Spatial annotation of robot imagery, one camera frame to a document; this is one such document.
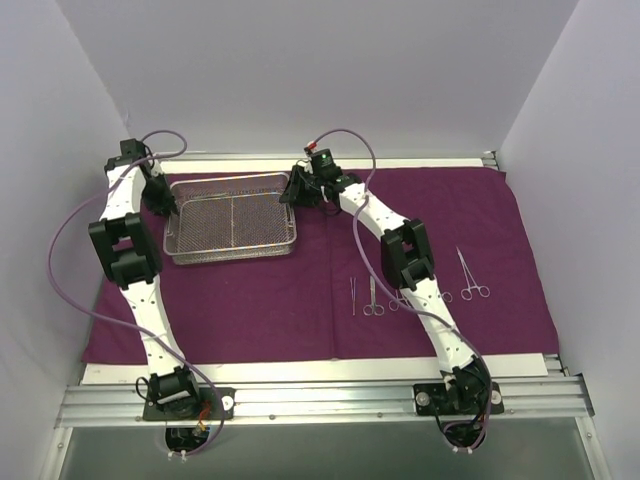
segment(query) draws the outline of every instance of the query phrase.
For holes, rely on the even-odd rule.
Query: black joint bracket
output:
[[[160,252],[139,213],[93,222],[89,225],[89,236],[104,274],[120,288],[126,290],[142,280],[151,283],[162,271]],[[118,248],[127,237],[130,244]]]
[[[415,291],[420,280],[434,279],[433,252],[422,221],[405,220],[401,227],[386,230],[380,247],[382,272],[393,288]]]
[[[120,142],[120,156],[113,157],[107,160],[107,164],[104,166],[104,171],[109,172],[116,167],[122,167],[131,165],[136,160],[140,160],[147,156],[145,144],[135,138],[129,138],[128,140],[122,140]],[[142,173],[145,178],[150,175],[149,167],[142,168]]]

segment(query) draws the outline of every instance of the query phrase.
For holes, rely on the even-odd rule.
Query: glass panel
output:
[[[229,426],[186,464],[163,430],[75,429],[61,478],[592,479],[573,419],[492,422],[473,455],[454,455],[431,422]]]

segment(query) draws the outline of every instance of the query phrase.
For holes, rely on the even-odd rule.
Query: bolt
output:
[[[426,407],[431,402],[429,395],[426,392],[420,392],[416,395],[416,403],[420,407]]]
[[[502,402],[502,395],[500,395],[499,391],[493,390],[491,392],[491,403],[494,405],[500,405],[500,402]]]

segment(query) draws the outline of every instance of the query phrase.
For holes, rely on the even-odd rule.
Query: wire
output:
[[[364,193],[365,193],[364,202],[356,210],[355,214],[353,215],[353,223],[352,223],[353,236],[354,236],[354,239],[356,241],[356,246],[358,247],[358,251],[360,252],[360,256],[362,257],[362,261],[364,262],[365,266],[367,267],[367,270],[369,271],[369,274],[374,278],[376,284],[385,293],[385,295],[387,295],[387,297],[389,297],[389,299],[394,300],[395,299],[395,295],[393,293],[391,293],[391,291],[387,288],[387,286],[382,282],[382,280],[380,279],[378,274],[373,269],[373,266],[371,265],[371,262],[367,258],[367,255],[366,255],[366,253],[364,251],[364,248],[362,247],[362,241],[360,240],[360,233],[358,232],[358,223],[359,223],[358,222],[358,217],[360,216],[362,211],[366,208],[366,206],[369,204],[369,195],[368,195],[368,193],[369,193],[369,184],[371,183],[371,179],[373,178],[373,176],[376,173],[376,168],[377,168],[376,155],[375,155],[373,149],[371,148],[371,145],[369,144],[369,142],[367,142],[367,140],[362,135],[360,135],[357,132],[354,132],[353,130],[349,130],[347,128],[334,128],[333,130],[329,130],[328,132],[325,132],[322,135],[320,135],[318,138],[316,138],[314,143],[317,144],[320,140],[322,140],[326,136],[331,135],[333,133],[338,133],[338,132],[347,133],[349,135],[353,135],[354,137],[358,138],[364,144],[364,146],[369,151],[369,154],[371,155],[371,161],[373,163],[373,168],[371,169],[371,172],[369,173],[369,175],[367,176],[367,178],[366,178],[366,180],[364,182]],[[444,327],[449,329],[456,337],[458,337],[463,343],[465,343],[469,347],[469,349],[473,352],[473,354],[476,356],[476,358],[478,359],[478,361],[482,365],[483,369],[487,372],[488,384],[492,385],[491,373],[489,372],[489,369],[487,368],[487,364],[485,363],[484,358],[482,358],[482,355],[480,354],[480,352],[473,346],[473,344],[469,340],[466,339],[466,337],[464,335],[462,335],[458,330],[453,328],[443,318],[441,318],[440,316],[436,315],[435,313],[427,312],[427,311],[424,311],[424,310],[417,310],[417,309],[415,309],[413,307],[410,307],[408,305],[405,305],[404,303],[401,303],[401,302],[398,302],[398,305],[399,305],[400,308],[406,310],[407,312],[411,312],[411,313],[414,313],[414,314],[417,314],[417,315],[422,315],[422,316],[425,316],[425,317],[433,318],[434,320],[436,320],[437,322],[442,324]],[[482,422],[482,430],[480,431],[480,434],[478,435],[478,438],[468,448],[473,450],[476,447],[478,447],[480,445],[480,443],[482,443],[483,439],[487,435],[487,427],[488,427],[488,424],[489,424],[489,416],[490,415],[491,415],[491,395],[489,394],[488,395],[488,399],[487,399],[487,405],[485,407],[484,421]],[[466,423],[466,422],[451,422],[448,425],[451,425],[453,427],[455,425],[462,424],[462,423]],[[444,437],[445,437],[445,439],[447,441],[449,441],[447,435],[445,435]]]
[[[147,401],[147,397],[145,397],[144,395],[142,395],[140,393],[140,380],[142,380],[142,382],[147,386],[147,390],[149,390],[149,380],[147,380],[144,377],[138,377],[136,378],[136,393],[138,394],[138,396],[143,399],[145,402]]]
[[[144,137],[142,137],[141,141],[144,143],[144,141],[147,140],[149,137],[152,137],[152,136],[160,134],[160,133],[167,133],[167,134],[174,135],[174,136],[178,137],[182,141],[182,144],[183,144],[182,148],[179,151],[175,152],[175,153],[164,153],[164,154],[160,153],[160,154],[154,155],[153,158],[144,157],[144,158],[141,158],[139,160],[136,160],[135,162],[131,163],[131,165],[129,165],[129,167],[127,167],[127,169],[123,172],[123,174],[120,176],[120,178],[113,184],[113,186],[109,187],[105,191],[97,193],[96,195],[88,198],[87,200],[82,202],[80,205],[78,205],[67,216],[67,218],[60,224],[60,226],[57,228],[56,232],[54,233],[53,238],[51,239],[51,242],[49,243],[49,249],[48,249],[48,252],[47,252],[47,278],[49,279],[49,283],[51,284],[51,286],[53,287],[55,292],[65,302],[67,302],[69,305],[71,305],[76,310],[79,310],[80,312],[85,313],[86,315],[89,315],[90,317],[96,318],[98,320],[109,322],[109,323],[112,323],[112,324],[120,326],[120,327],[130,328],[132,330],[136,330],[136,331],[138,331],[140,333],[143,333],[143,334],[151,337],[169,355],[171,355],[173,358],[175,358],[179,362],[183,363],[187,368],[189,368],[192,372],[194,372],[196,375],[198,375],[204,381],[204,383],[207,384],[207,386],[209,388],[211,388],[211,391],[214,393],[214,395],[216,397],[216,400],[217,400],[218,406],[220,408],[220,411],[224,412],[224,406],[222,404],[222,396],[220,395],[220,392],[218,391],[216,386],[213,384],[213,382],[209,379],[209,377],[207,377],[202,370],[200,370],[198,367],[196,367],[195,365],[190,363],[186,358],[184,358],[178,352],[173,350],[169,345],[167,345],[165,342],[163,342],[160,338],[156,337],[156,335],[152,331],[150,331],[150,330],[148,330],[148,329],[146,329],[144,327],[141,327],[141,326],[139,326],[139,325],[137,325],[135,323],[129,323],[129,322],[125,321],[125,320],[120,320],[120,319],[117,319],[117,318],[109,317],[107,315],[103,315],[101,313],[91,311],[90,309],[84,307],[83,305],[81,305],[76,300],[74,300],[70,295],[68,295],[62,289],[62,287],[58,283],[58,280],[55,278],[55,275],[53,274],[53,261],[52,260],[53,260],[53,251],[55,249],[56,242],[58,241],[58,238],[60,237],[60,234],[63,232],[63,230],[65,229],[67,224],[79,212],[81,212],[85,207],[87,207],[91,203],[103,199],[105,195],[109,195],[111,192],[113,192],[115,189],[117,189],[118,186],[120,186],[120,184],[124,180],[124,178],[127,176],[127,174],[132,169],[137,167],[138,165],[140,165],[140,164],[142,164],[144,162],[147,162],[149,160],[162,160],[162,159],[167,159],[167,158],[175,158],[175,157],[178,157],[178,156],[182,155],[184,152],[187,151],[187,140],[181,134],[179,134],[178,132],[174,132],[173,130],[155,130],[155,131],[153,131],[151,133],[148,133]],[[220,416],[220,423],[218,424],[218,427],[216,428],[216,430],[212,434],[209,434],[209,436],[207,437],[207,440],[202,445],[200,445],[198,448],[195,448],[195,449],[191,450],[190,452],[187,452],[186,455],[195,455],[197,453],[203,452],[207,448],[207,446],[210,445],[211,442],[213,442],[218,437],[218,435],[220,435],[220,432],[222,431],[222,427],[223,426],[224,426],[224,415],[221,415]]]

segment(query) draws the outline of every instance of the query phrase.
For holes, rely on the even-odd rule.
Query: robotic arm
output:
[[[112,187],[130,165],[147,156],[135,139],[120,142],[121,155],[110,158],[105,172]],[[171,332],[162,303],[160,277],[162,257],[140,215],[140,202],[154,214],[177,212],[175,200],[160,163],[149,161],[130,170],[111,192],[100,220],[89,225],[89,235],[107,280],[118,285],[136,323],[182,356]],[[200,409],[198,384],[193,373],[158,345],[140,334],[151,373],[148,401],[160,411],[188,416]]]
[[[309,162],[295,165],[289,184],[280,198],[282,203],[314,207],[333,203],[339,210],[355,215],[358,221],[380,241],[382,271],[387,283],[399,289],[414,310],[439,317],[418,315],[433,343],[446,390],[446,410],[455,414],[481,415],[488,404],[490,375],[472,347],[463,341],[442,299],[435,276],[434,258],[424,224],[409,220],[391,210],[371,192],[355,174],[344,174],[328,149],[305,149]],[[468,446],[473,443],[465,437]]]

